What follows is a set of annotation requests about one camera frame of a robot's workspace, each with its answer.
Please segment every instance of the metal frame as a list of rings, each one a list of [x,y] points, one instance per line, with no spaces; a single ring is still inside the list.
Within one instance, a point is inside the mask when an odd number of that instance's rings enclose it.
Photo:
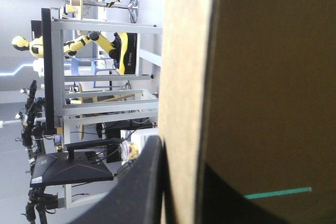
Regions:
[[[64,76],[64,53],[63,30],[85,30],[85,31],[109,31],[128,32],[138,34],[137,38],[137,63],[135,74],[128,75],[99,75],[99,76]],[[147,90],[118,90],[118,91],[90,91],[80,93],[65,92],[65,82],[79,81],[120,81],[120,80],[150,80],[152,75],[142,74],[143,55],[140,49],[141,33],[161,34],[162,28],[153,25],[143,24],[119,24],[112,22],[101,22],[94,20],[66,20],[54,19],[51,21],[51,51],[52,51],[52,76],[53,76],[53,99],[55,127],[63,127],[63,144],[71,143],[70,127],[78,124],[103,123],[120,120],[131,120],[143,117],[157,117],[158,99]],[[138,100],[99,102],[86,104],[66,105],[66,98],[99,97],[105,95],[132,94],[139,96]],[[134,111],[132,113],[106,114],[76,118],[73,115],[106,113],[118,111]],[[89,197],[73,200],[71,196],[71,185],[64,185],[65,197],[59,201],[59,207],[71,208],[97,202],[106,193],[92,195]]]

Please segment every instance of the cable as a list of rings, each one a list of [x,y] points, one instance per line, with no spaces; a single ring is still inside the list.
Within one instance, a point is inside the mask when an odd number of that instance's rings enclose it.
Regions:
[[[55,213],[56,213],[56,209],[54,209],[55,210],[55,212],[49,212],[47,209],[46,209],[46,212],[48,213],[48,214],[50,214],[50,215],[54,215]]]
[[[104,158],[102,158],[102,159],[100,159],[100,160],[98,160],[98,161],[95,161],[95,162],[93,162],[93,163],[91,163],[91,164],[94,165],[94,164],[96,164],[96,163],[99,163],[99,162],[101,162],[101,161],[107,159],[109,156],[111,156],[112,154],[116,153],[118,150],[120,150],[120,147],[119,147],[118,149],[116,149],[114,152],[111,152],[111,153],[110,153],[109,155],[107,155],[106,157],[104,157]]]
[[[82,186],[82,185],[86,185],[86,184],[89,184],[89,183],[92,183],[92,182],[86,182],[86,183],[82,183],[82,184],[79,184],[79,185],[74,185],[74,186],[71,186],[71,187]]]
[[[72,197],[78,196],[78,195],[90,195],[90,194],[74,194],[74,195],[72,195]]]
[[[111,146],[111,147],[108,147],[106,150],[104,150],[104,151],[102,151],[102,152],[100,152],[100,153],[96,153],[96,154],[94,154],[94,155],[92,155],[92,156],[89,156],[89,157],[95,157],[95,156],[98,156],[98,155],[100,155],[100,154],[102,154],[102,153],[104,153],[104,152],[108,152],[110,149],[112,149],[112,146]]]
[[[146,129],[146,128],[148,128],[148,125],[143,125],[143,126],[140,126],[140,127],[137,128],[137,129],[135,129],[134,131],[131,132],[131,134],[129,134],[129,135],[125,138],[125,141],[127,141],[135,131],[140,130],[140,129]]]
[[[70,133],[83,133],[83,134],[89,134],[89,135],[98,135],[98,133],[90,133],[90,132],[84,132],[84,131],[72,131]]]
[[[128,121],[130,121],[130,122],[132,122],[132,123],[137,123],[137,124],[143,124],[143,123],[145,123],[145,122],[147,122],[148,120],[149,120],[150,118],[147,118],[145,121],[143,121],[143,122],[137,122],[137,121],[132,121],[132,120],[128,120]]]
[[[45,139],[48,139],[48,140],[55,140],[53,137],[52,137],[52,138],[47,138],[47,136],[46,136],[45,134],[43,134],[43,137],[44,137]]]

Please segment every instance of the black panel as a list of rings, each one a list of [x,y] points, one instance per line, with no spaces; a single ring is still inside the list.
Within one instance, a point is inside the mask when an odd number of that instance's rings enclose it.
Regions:
[[[288,223],[233,190],[207,164],[204,172],[202,214],[202,223]]]
[[[42,8],[42,33],[44,51],[44,84],[45,84],[45,134],[54,134],[54,87],[52,83],[53,59],[51,53],[51,16],[50,9]]]
[[[42,36],[42,21],[41,20],[31,20],[31,39],[37,39]]]
[[[138,35],[127,33],[127,36],[128,36],[128,47],[123,60],[125,66],[125,74],[135,74],[135,67],[137,66],[136,43]]]
[[[72,160],[68,159],[66,152],[40,155],[36,159],[30,186],[54,186],[113,180],[113,174],[103,162],[95,164],[99,158],[94,154],[95,152],[75,152],[75,157]]]

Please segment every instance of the humanoid robot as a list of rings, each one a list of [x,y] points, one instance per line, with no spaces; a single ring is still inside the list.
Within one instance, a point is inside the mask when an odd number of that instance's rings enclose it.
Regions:
[[[91,43],[99,45],[108,55],[116,60],[120,74],[134,74],[136,64],[137,34],[114,33],[114,41],[110,42],[104,35],[97,31],[91,31],[87,35],[64,43],[64,53],[75,56],[77,52]],[[19,51],[28,51],[37,58],[43,58],[43,37],[29,42],[22,36],[16,36],[12,45]]]

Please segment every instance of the black cable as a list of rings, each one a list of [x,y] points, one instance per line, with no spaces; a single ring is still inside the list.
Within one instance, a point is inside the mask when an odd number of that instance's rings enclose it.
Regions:
[[[46,136],[45,134],[43,134],[43,137],[44,137],[45,139],[48,139],[48,140],[55,140],[54,138],[47,138],[47,136]]]
[[[140,127],[136,128],[134,131],[131,132],[131,134],[129,134],[129,135],[125,138],[125,140],[127,141],[135,131],[140,130],[140,129],[147,129],[147,128],[148,128],[148,125],[143,125],[143,126],[140,126]]]
[[[89,135],[98,135],[98,133],[90,133],[90,132],[84,132],[84,131],[72,131],[70,133],[83,133],[83,134],[89,134]]]
[[[49,212],[47,209],[46,209],[46,212],[48,213],[48,214],[50,214],[50,215],[54,215],[55,213],[56,213],[56,209],[54,209],[55,210],[55,212]]]
[[[72,195],[72,197],[78,196],[78,195],[90,195],[90,194],[74,194],[74,195]]]
[[[92,182],[86,182],[86,183],[82,183],[82,184],[79,184],[79,185],[74,185],[74,186],[71,186],[71,187],[82,186],[82,185],[86,185],[86,184],[89,184],[89,183],[92,183]]]
[[[112,154],[116,153],[118,150],[120,150],[120,147],[119,147],[118,149],[116,149],[114,152],[111,152],[111,153],[110,153],[109,155],[107,155],[106,157],[101,158],[100,160],[95,161],[95,162],[93,162],[93,163],[91,163],[91,164],[94,165],[94,164],[96,164],[96,163],[99,163],[99,162],[101,162],[101,161],[107,159],[109,156],[111,156]]]
[[[104,153],[104,152],[108,152],[110,149],[112,149],[112,146],[111,146],[111,147],[108,147],[106,150],[104,150],[104,151],[102,151],[102,152],[100,152],[100,153],[96,153],[96,154],[91,155],[91,156],[89,156],[89,157],[95,157],[95,156],[98,156],[98,155],[100,155],[100,154],[102,154],[102,153]]]

